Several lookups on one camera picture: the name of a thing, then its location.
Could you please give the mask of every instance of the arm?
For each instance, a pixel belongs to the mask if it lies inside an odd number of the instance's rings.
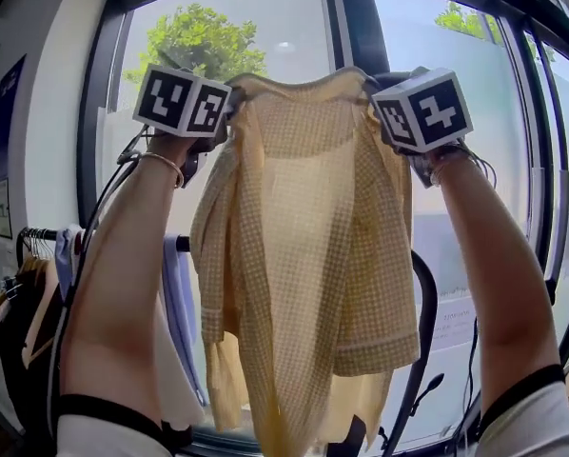
[[[180,165],[192,143],[165,135],[149,150]],[[63,394],[118,403],[157,424],[153,313],[176,178],[144,158],[117,193],[90,243],[63,346]]]
[[[445,159],[439,179],[477,311],[484,413],[525,376],[559,364],[553,316],[534,252],[480,170]]]

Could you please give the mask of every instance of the white sleeve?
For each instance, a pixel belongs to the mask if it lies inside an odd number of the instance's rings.
[[[81,415],[58,420],[56,457],[172,457],[158,441],[135,429]]]
[[[569,457],[565,384],[543,386],[497,416],[485,428],[476,456]]]

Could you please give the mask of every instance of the tree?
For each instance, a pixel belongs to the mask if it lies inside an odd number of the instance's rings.
[[[188,68],[194,74],[226,81],[242,72],[265,74],[265,52],[253,50],[257,26],[251,21],[236,26],[222,13],[199,4],[173,15],[162,15],[147,32],[147,51],[137,70],[125,70],[124,79],[140,84],[147,65]]]
[[[485,20],[496,44],[503,46],[502,34],[500,33],[496,19],[492,15],[485,15]],[[490,37],[485,35],[485,28],[484,25],[481,24],[481,17],[477,14],[477,11],[470,10],[467,12],[463,10],[460,5],[454,2],[449,2],[447,4],[445,10],[435,19],[435,24],[445,29],[455,30],[456,32],[472,35],[473,37],[479,37],[485,41],[490,40]],[[534,57],[534,59],[540,59],[536,43],[529,36],[528,44],[530,45],[532,57]],[[545,51],[549,61],[555,61],[554,51],[548,47],[545,47]]]

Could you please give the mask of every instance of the black strap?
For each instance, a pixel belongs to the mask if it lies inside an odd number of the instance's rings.
[[[130,428],[168,448],[160,427],[145,415],[129,407],[83,394],[65,394],[60,397],[59,409],[61,415],[88,416]]]
[[[502,414],[511,409],[514,405],[521,402],[531,394],[552,385],[565,381],[563,368],[559,364],[547,366],[526,376],[521,381],[507,389],[492,406],[485,411],[481,418],[479,429],[480,437],[485,430],[494,423]]]

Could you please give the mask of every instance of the hand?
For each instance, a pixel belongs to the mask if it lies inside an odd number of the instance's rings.
[[[156,130],[156,135],[151,138],[147,151],[161,155],[180,167],[186,161],[187,152],[196,140],[195,137],[177,137]]]

